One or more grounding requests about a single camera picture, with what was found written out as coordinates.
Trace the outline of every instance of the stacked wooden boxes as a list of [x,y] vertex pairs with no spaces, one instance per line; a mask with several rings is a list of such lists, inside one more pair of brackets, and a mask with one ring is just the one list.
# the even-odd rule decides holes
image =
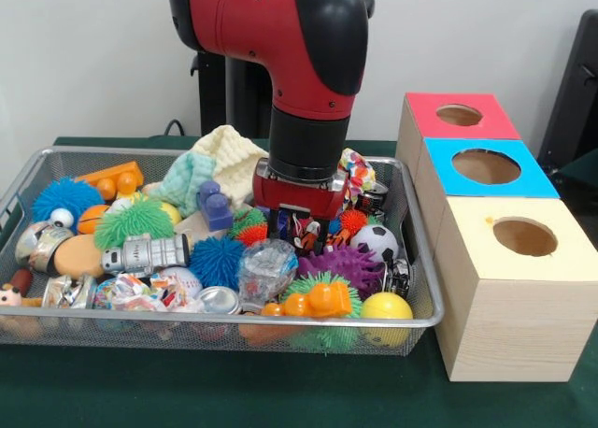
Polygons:
[[598,314],[598,253],[492,95],[408,93],[411,173],[454,381],[566,381]]

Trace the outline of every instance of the white wall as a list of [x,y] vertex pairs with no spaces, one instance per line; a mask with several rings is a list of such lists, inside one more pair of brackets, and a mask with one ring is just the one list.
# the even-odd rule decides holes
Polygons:
[[[532,150],[597,0],[377,0],[349,137],[396,139],[402,96],[490,92]],[[59,135],[198,133],[192,52],[168,0],[0,0],[0,189]]]

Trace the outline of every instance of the red box top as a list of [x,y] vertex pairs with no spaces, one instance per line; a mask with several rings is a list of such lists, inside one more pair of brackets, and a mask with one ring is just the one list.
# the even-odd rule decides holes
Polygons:
[[407,93],[406,98],[424,137],[520,139],[492,94]]

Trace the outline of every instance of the soccer ball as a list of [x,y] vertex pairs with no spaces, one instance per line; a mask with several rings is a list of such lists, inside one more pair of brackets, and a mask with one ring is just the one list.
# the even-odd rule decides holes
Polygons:
[[396,238],[383,225],[366,225],[351,239],[350,246],[361,251],[372,250],[373,262],[388,262],[399,256]]

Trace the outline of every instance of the orange spiky ball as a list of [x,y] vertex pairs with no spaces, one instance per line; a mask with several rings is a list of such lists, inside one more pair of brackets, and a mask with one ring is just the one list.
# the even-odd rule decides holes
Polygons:
[[367,216],[359,210],[345,210],[340,215],[340,226],[350,232],[350,236],[354,236],[367,225]]
[[247,248],[250,248],[258,241],[264,241],[267,238],[267,224],[251,225],[243,229],[236,239],[241,241]]

